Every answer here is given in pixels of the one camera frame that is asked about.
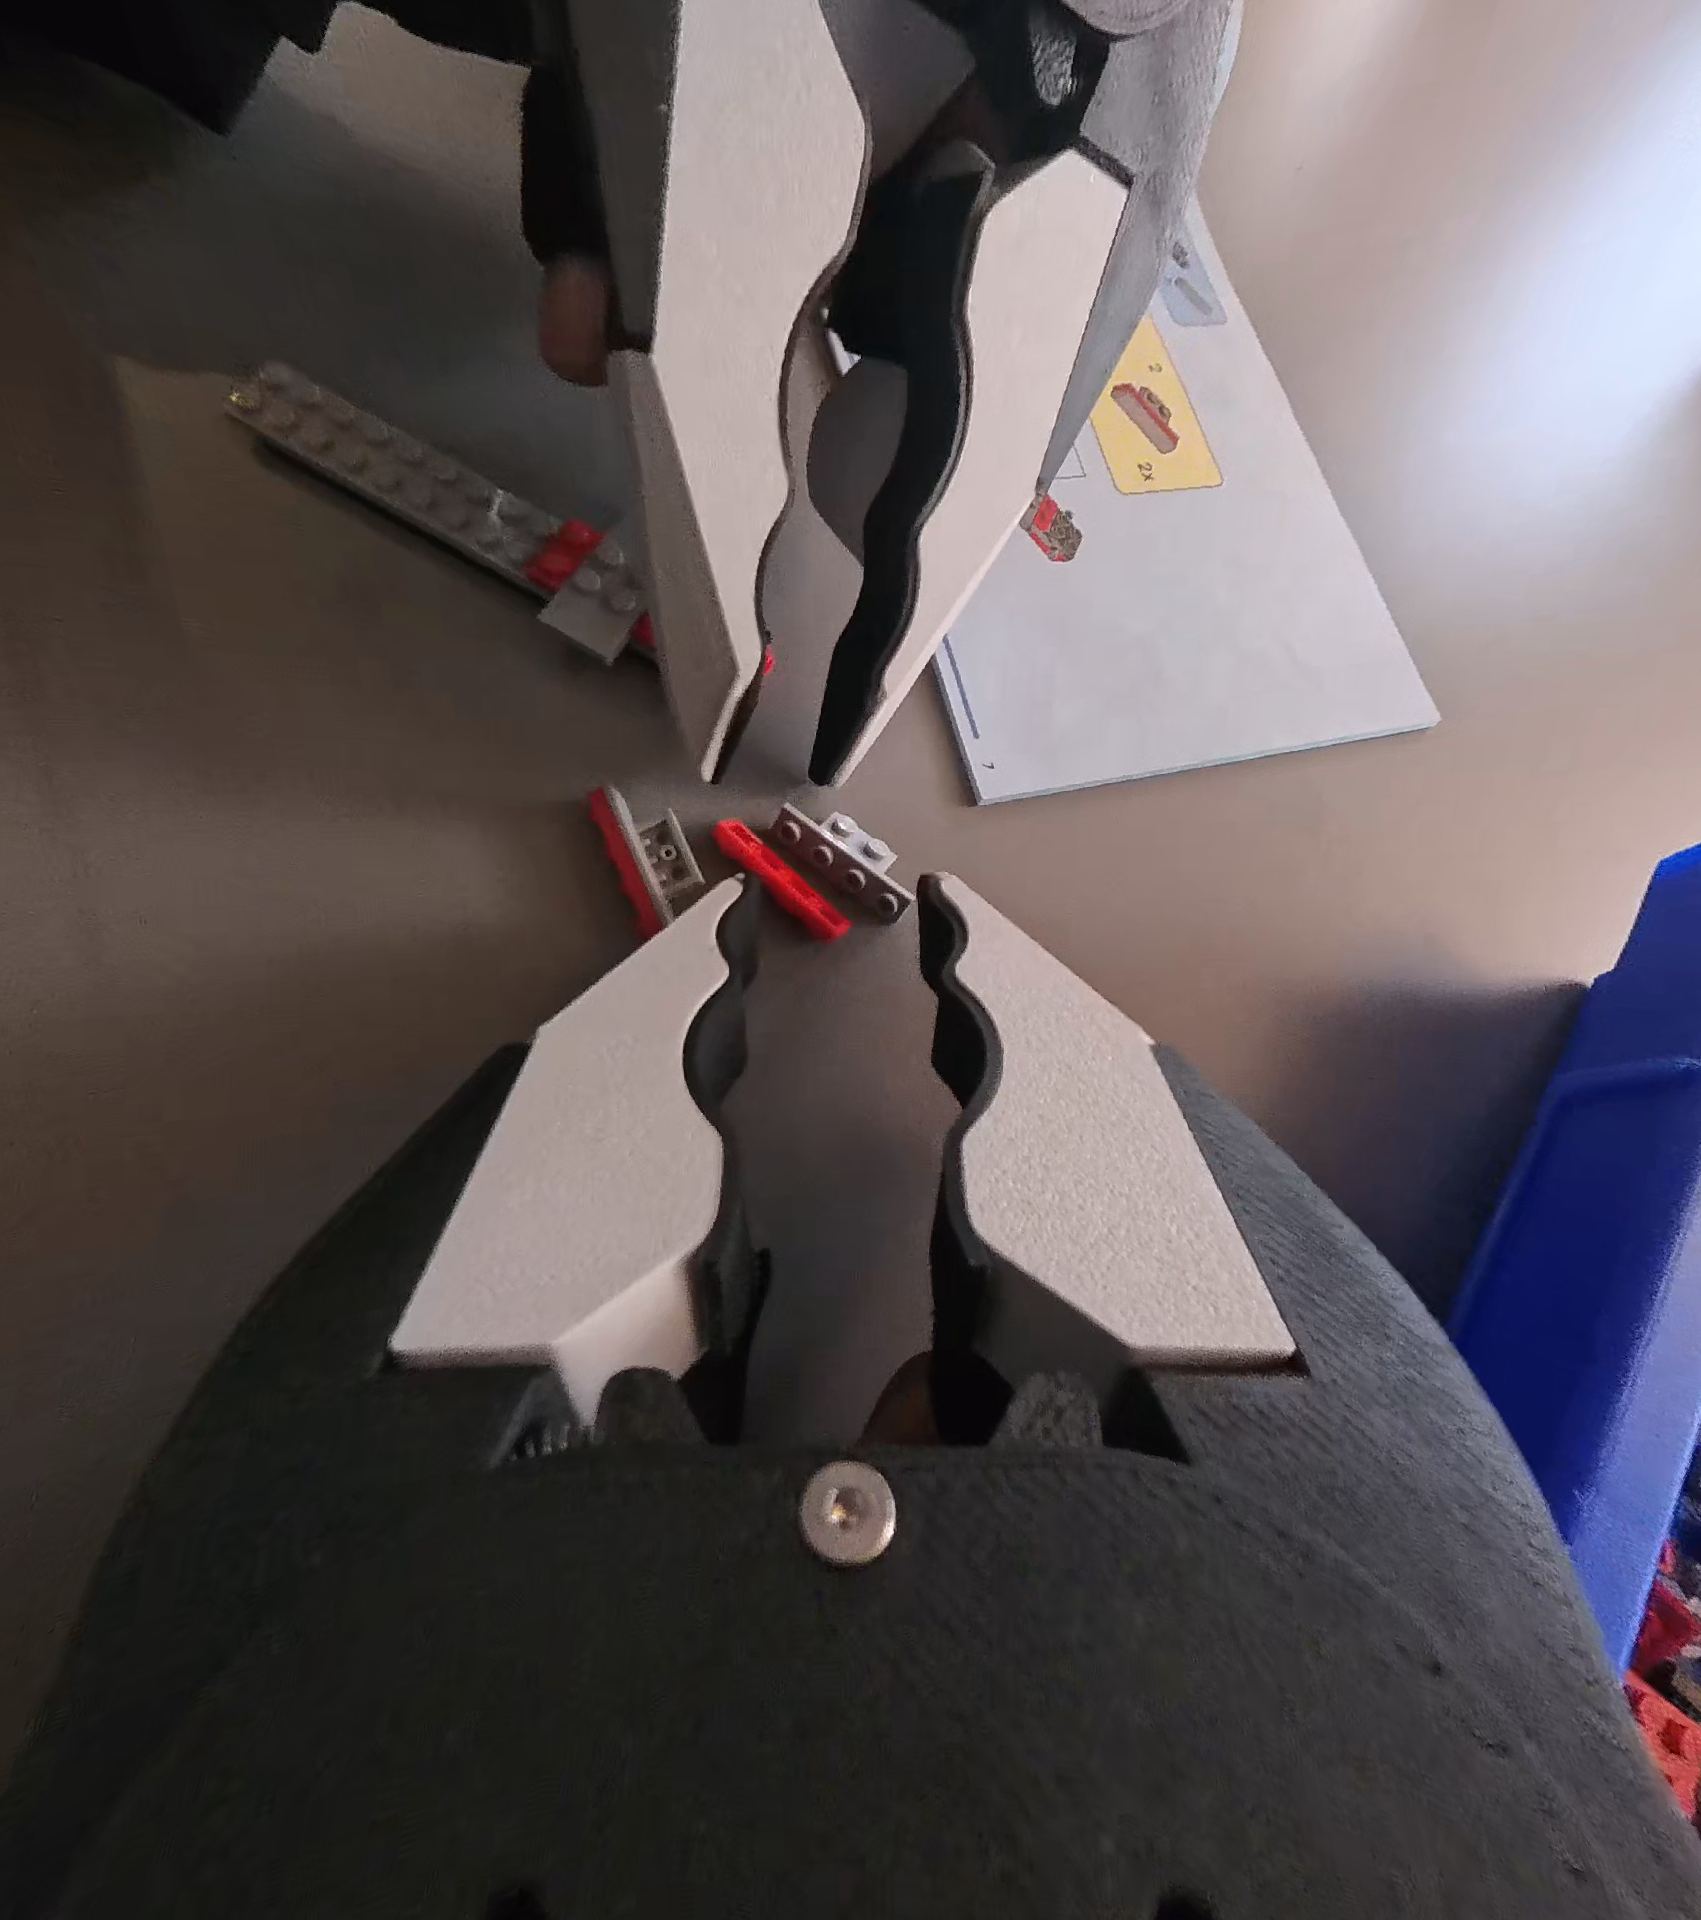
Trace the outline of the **person's left hand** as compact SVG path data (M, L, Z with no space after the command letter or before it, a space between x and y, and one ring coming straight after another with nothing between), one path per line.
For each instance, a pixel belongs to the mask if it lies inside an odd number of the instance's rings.
M600 390L609 378L612 280L604 259L566 252L542 269L536 351L562 382Z

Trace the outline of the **blue plastic bin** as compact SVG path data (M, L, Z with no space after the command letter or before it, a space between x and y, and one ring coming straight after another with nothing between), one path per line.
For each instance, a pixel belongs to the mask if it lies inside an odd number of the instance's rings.
M1585 996L1447 1329L1627 1667L1701 1428L1701 845Z

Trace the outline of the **grey toy brick plate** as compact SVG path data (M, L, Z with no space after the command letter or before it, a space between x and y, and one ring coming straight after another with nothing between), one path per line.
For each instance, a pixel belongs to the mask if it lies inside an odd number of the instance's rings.
M651 912L658 926L674 924L707 886L689 834L672 809L633 832Z

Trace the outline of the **red toy plate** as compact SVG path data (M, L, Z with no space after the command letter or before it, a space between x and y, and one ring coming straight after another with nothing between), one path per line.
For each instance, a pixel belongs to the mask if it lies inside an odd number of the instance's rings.
M818 943L836 943L852 933L852 919L786 860L772 850L744 821L718 818L712 827L712 839L718 854L747 877L755 877L764 886L767 901L772 901L791 924L802 929L806 936Z

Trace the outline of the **long grey studded plate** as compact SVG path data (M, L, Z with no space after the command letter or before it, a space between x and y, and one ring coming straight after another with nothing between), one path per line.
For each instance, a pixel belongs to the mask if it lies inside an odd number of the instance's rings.
M522 567L575 515L550 514L284 363L238 375L225 408L264 447L524 593L536 622L571 647L604 664L657 660L645 586L619 530L600 529L592 562L546 596Z

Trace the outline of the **red toy brick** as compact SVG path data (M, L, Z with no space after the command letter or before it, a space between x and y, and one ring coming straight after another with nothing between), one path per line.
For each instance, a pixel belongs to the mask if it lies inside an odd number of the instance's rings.
M647 940L672 924L674 906L652 864L645 832L630 814L623 793L612 785L595 787L585 805L639 934Z

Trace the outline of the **small pale toy brick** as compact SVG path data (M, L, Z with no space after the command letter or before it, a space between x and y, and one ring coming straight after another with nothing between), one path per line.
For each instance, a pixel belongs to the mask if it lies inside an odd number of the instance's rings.
M849 814L818 821L785 802L772 823L772 846L817 890L872 922L891 926L914 906L914 890L893 872L896 850Z

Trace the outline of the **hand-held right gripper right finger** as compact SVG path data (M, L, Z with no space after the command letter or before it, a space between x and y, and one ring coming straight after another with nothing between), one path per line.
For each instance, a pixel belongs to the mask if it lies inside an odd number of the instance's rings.
M1091 1438L1171 1443L1156 1374L1302 1372L1153 1038L953 875L920 884L918 933L957 1105L932 1229L941 1434L985 1443L1066 1378Z

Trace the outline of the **pale instruction booklet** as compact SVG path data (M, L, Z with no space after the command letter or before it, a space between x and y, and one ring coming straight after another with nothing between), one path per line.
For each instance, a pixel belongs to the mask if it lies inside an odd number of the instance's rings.
M1439 724L1197 202L935 678L978 805Z

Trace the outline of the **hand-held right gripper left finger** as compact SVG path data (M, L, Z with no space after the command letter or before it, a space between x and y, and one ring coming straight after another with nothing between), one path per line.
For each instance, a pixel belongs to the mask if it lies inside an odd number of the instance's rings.
M734 1428L767 1266L724 1108L747 1070L764 888L727 878L536 1028L389 1356L526 1361L575 1413L700 1372Z

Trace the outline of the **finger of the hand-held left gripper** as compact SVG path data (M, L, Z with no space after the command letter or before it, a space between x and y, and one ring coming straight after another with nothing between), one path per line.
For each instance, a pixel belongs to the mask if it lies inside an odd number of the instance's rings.
M838 306L859 359L902 372L902 416L823 685L815 785L869 755L1044 490L1126 202L1076 150L997 167L957 141L871 218Z
M815 2L575 5L573 59L657 656L716 782L766 680L793 342L859 224L871 130Z

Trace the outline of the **grey desk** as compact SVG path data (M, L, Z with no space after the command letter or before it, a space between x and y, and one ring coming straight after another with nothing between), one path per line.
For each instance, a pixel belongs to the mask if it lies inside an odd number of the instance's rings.
M341 10L228 135L0 16L0 1790L259 1293L627 949L655 680L259 453L283 357L550 505L522 80ZM1201 210L1439 724L978 807L924 685L843 807L1171 1044L1446 1317L1655 864L1701 840L1701 5L1249 5Z

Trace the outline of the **person's left forearm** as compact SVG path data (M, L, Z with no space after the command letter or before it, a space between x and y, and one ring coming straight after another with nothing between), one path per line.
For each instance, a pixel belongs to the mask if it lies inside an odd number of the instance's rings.
M229 132L292 41L321 50L337 2L0 2L0 50L94 64L215 132Z

